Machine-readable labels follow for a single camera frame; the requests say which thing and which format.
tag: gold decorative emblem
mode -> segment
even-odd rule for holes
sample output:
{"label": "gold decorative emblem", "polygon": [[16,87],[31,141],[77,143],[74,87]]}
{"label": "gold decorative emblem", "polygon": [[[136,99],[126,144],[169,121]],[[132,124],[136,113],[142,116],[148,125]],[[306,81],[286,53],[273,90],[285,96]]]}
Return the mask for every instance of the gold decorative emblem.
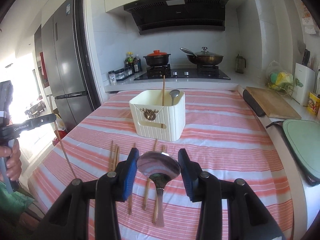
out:
{"label": "gold decorative emblem", "polygon": [[149,121],[153,121],[154,119],[156,119],[156,113],[158,113],[159,111],[156,110],[151,110],[151,109],[140,109],[140,111],[143,112],[144,117],[147,118]]}

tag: person's hand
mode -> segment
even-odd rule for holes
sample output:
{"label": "person's hand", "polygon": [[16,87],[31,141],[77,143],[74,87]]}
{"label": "person's hand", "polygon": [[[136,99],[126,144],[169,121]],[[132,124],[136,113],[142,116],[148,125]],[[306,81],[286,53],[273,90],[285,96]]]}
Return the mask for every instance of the person's hand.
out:
{"label": "person's hand", "polygon": [[[17,139],[14,140],[14,145],[12,147],[12,150],[9,147],[0,146],[0,157],[9,157],[11,158],[7,161],[7,176],[10,178],[10,180],[18,180],[22,168],[21,168],[21,161],[20,161],[20,146],[19,141]],[[0,173],[0,180],[3,181],[3,176]]]}

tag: metal bolt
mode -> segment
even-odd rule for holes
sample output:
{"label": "metal bolt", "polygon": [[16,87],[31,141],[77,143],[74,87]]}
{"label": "metal bolt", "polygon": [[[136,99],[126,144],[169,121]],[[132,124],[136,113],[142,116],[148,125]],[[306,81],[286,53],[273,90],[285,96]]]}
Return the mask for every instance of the metal bolt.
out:
{"label": "metal bolt", "polygon": [[240,186],[243,186],[245,184],[244,179],[236,179],[236,183]]}
{"label": "metal bolt", "polygon": [[203,171],[200,173],[200,176],[204,179],[208,178],[210,176],[210,173],[207,171]]}
{"label": "metal bolt", "polygon": [[77,186],[77,185],[80,184],[80,182],[81,182],[80,179],[74,179],[71,183],[72,183],[73,186]]}
{"label": "metal bolt", "polygon": [[110,172],[107,173],[107,176],[109,178],[114,178],[116,175],[117,175],[117,173],[115,171],[110,171]]}

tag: metal spoon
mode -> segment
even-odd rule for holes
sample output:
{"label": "metal spoon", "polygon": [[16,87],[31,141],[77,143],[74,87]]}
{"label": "metal spoon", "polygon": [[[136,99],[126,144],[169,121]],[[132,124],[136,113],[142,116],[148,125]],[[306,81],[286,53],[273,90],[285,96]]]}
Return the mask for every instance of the metal spoon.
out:
{"label": "metal spoon", "polygon": [[191,55],[193,55],[193,56],[195,56],[195,57],[198,57],[194,52],[192,52],[191,50],[189,50],[189,49],[185,49],[185,48],[180,48],[184,53],[186,53],[186,54],[191,54]]}
{"label": "metal spoon", "polygon": [[175,99],[178,95],[180,95],[180,90],[178,90],[178,89],[171,90],[169,94],[170,94],[170,96],[171,96],[171,98],[172,98],[172,103],[171,103],[171,105],[173,106],[174,99]]}
{"label": "metal spoon", "polygon": [[179,176],[181,171],[180,166],[178,162],[167,153],[150,151],[138,158],[137,168],[156,185],[158,198],[158,219],[156,225],[164,227],[162,210],[164,187],[169,181]]}

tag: range hood vent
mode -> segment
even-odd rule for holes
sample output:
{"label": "range hood vent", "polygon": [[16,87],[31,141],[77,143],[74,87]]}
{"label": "range hood vent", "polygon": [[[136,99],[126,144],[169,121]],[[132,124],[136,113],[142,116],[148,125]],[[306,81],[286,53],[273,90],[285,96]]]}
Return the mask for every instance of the range hood vent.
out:
{"label": "range hood vent", "polygon": [[225,30],[228,0],[138,0],[124,5],[140,34],[171,30]]}

